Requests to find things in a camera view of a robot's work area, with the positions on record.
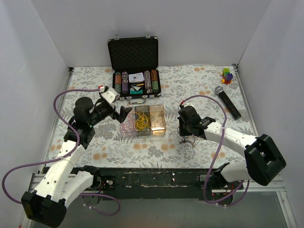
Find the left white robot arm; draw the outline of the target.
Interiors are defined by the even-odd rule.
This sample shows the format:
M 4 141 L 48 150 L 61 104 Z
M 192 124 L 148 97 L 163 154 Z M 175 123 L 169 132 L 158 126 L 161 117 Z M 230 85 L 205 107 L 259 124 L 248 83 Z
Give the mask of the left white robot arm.
M 21 204 L 28 219 L 57 228 L 65 218 L 68 206 L 85 189 L 100 187 L 99 169 L 84 166 L 70 181 L 67 180 L 77 160 L 86 151 L 95 130 L 94 126 L 107 117 L 123 123 L 131 108 L 121 106 L 116 111 L 115 98 L 101 97 L 93 103 L 89 97 L 77 99 L 71 127 L 64 136 L 56 161 L 51 165 L 43 180 L 31 192 L 24 192 Z

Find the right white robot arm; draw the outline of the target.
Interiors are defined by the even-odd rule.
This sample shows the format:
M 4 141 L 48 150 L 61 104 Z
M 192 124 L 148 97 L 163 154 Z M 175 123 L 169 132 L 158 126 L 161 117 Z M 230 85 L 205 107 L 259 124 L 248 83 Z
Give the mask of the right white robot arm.
M 181 136 L 219 143 L 245 158 L 244 162 L 221 165 L 208 179 L 209 184 L 225 189 L 235 181 L 253 180 L 266 186 L 286 167 L 285 159 L 270 136 L 257 137 L 224 128 L 213 118 L 201 118 L 192 105 L 181 105 L 178 113 Z

